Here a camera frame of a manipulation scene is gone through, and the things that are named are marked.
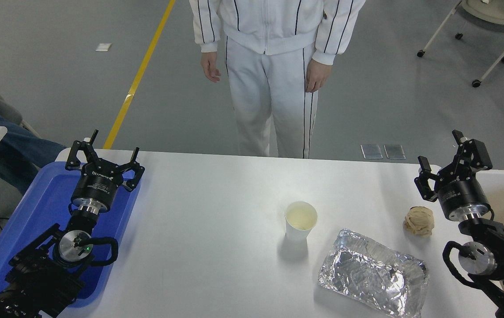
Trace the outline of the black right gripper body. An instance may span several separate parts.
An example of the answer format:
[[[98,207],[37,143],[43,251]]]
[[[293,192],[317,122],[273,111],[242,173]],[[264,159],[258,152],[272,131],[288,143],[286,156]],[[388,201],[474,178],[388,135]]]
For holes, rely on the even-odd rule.
[[[444,217],[462,218],[464,215],[483,216],[491,205],[476,179],[484,169],[441,169],[438,171],[437,198]]]

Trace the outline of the person's left hand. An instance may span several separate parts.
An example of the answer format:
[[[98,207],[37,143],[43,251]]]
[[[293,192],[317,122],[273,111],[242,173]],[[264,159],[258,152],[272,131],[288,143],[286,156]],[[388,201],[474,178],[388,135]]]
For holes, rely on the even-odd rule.
[[[331,76],[332,65],[323,64],[311,59],[306,71],[307,93],[314,93],[324,87],[326,81]]]

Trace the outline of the person's right hand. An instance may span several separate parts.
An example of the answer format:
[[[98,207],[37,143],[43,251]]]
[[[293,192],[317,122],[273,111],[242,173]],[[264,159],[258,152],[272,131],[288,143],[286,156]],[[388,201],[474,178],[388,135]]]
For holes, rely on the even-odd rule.
[[[217,52],[203,52],[201,54],[201,67],[207,80],[217,83],[220,81],[221,73],[217,68]]]

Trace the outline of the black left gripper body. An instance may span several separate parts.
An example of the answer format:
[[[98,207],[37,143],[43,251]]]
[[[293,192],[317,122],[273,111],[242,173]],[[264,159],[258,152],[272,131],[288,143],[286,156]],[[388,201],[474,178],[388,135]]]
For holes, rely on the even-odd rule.
[[[80,180],[72,194],[72,203],[77,207],[83,201],[97,201],[110,208],[116,197],[122,174],[115,163],[86,163],[81,168]]]

